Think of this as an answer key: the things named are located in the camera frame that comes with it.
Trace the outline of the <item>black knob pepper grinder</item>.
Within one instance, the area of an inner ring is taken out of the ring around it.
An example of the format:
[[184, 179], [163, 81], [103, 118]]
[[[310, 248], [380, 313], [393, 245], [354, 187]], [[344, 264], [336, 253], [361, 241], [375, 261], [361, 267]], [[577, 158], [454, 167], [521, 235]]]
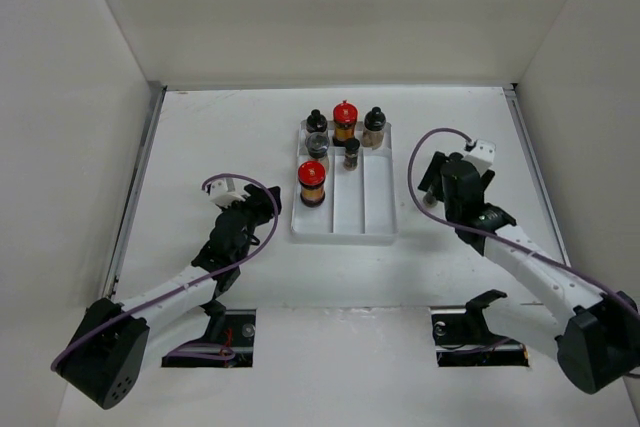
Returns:
[[377, 149], [382, 145], [386, 116], [379, 106], [373, 107], [364, 117], [362, 146]]

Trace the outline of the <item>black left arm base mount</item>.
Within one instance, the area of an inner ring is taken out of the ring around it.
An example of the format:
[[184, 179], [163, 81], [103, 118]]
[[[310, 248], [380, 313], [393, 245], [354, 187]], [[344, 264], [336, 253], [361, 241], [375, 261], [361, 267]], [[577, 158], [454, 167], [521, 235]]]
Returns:
[[229, 358], [235, 355], [232, 347], [233, 330], [226, 328], [227, 308], [218, 300], [211, 300], [199, 307], [199, 312], [207, 316], [204, 334], [187, 341], [169, 353], [180, 357]]

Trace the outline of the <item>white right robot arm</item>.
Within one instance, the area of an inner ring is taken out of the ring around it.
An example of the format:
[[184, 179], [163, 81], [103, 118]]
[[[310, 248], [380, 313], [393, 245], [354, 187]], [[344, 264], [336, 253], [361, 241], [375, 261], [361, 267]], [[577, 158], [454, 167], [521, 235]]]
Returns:
[[502, 267], [544, 308], [486, 291], [465, 305], [466, 335], [475, 343], [500, 336], [528, 344], [556, 360], [587, 394], [631, 375], [639, 367], [637, 304], [538, 250], [514, 217], [485, 201], [494, 173], [480, 164], [472, 153], [435, 152], [418, 189], [443, 204], [443, 223], [464, 244]]

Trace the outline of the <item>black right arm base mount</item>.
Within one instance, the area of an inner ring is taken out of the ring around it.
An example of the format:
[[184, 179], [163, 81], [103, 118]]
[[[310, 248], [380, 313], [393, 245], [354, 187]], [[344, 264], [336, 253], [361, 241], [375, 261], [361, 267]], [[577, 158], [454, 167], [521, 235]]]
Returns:
[[475, 355], [499, 347], [524, 349], [524, 345], [508, 337], [492, 333], [485, 320], [485, 310], [507, 294], [491, 289], [463, 306], [431, 309], [432, 336], [436, 349], [446, 353]]

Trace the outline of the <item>red cap sauce jar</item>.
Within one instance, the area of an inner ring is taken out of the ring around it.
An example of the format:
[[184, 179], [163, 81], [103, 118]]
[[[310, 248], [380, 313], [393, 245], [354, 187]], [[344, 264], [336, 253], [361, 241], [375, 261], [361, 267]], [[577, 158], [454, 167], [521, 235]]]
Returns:
[[326, 169], [318, 161], [302, 163], [297, 171], [300, 198], [307, 207], [318, 207], [325, 200]]

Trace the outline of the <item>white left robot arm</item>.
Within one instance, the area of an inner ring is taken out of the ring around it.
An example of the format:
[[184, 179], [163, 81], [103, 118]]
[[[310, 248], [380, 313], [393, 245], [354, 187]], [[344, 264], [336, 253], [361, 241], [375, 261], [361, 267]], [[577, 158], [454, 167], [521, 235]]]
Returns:
[[208, 240], [179, 274], [124, 301], [95, 301], [51, 370], [104, 410], [131, 392], [142, 370], [149, 339], [193, 309], [190, 333], [206, 346], [224, 334], [224, 320], [209, 311], [264, 249], [282, 212], [281, 188], [248, 183], [221, 208]]

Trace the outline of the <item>small dark spice bottle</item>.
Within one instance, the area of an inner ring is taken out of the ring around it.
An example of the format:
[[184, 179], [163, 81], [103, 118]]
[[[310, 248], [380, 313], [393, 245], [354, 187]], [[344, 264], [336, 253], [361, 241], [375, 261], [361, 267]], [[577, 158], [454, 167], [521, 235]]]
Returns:
[[426, 208], [431, 209], [438, 205], [439, 201], [434, 194], [434, 187], [430, 186], [423, 196], [423, 204]]

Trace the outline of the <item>clear lid salt grinder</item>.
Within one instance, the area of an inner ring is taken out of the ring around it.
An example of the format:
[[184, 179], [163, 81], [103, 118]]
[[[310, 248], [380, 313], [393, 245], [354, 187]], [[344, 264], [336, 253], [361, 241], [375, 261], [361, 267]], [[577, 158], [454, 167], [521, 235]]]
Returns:
[[305, 147], [311, 160], [320, 163], [326, 170], [329, 169], [329, 147], [328, 137], [320, 132], [310, 134], [305, 140]]

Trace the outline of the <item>black knob salt grinder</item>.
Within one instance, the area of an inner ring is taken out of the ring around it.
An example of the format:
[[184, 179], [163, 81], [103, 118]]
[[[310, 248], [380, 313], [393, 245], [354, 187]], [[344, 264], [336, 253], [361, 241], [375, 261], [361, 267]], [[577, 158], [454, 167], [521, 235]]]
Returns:
[[328, 121], [319, 109], [313, 109], [304, 121], [304, 132], [306, 136], [315, 133], [326, 135], [328, 131]]

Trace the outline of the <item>small black cap spice bottle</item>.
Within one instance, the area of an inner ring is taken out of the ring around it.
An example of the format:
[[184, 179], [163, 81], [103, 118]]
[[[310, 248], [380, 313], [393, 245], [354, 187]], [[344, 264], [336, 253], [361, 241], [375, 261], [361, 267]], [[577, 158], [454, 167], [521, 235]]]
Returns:
[[360, 141], [355, 137], [349, 138], [344, 142], [344, 149], [343, 166], [346, 170], [353, 171], [358, 165]]

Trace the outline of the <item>red cap sauce bottle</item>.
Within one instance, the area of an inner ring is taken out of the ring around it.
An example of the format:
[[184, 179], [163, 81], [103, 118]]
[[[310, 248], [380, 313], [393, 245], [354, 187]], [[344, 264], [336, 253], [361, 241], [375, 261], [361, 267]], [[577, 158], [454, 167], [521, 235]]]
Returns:
[[333, 109], [334, 134], [333, 143], [343, 146], [346, 141], [355, 136], [358, 121], [358, 110], [355, 105], [343, 100]]

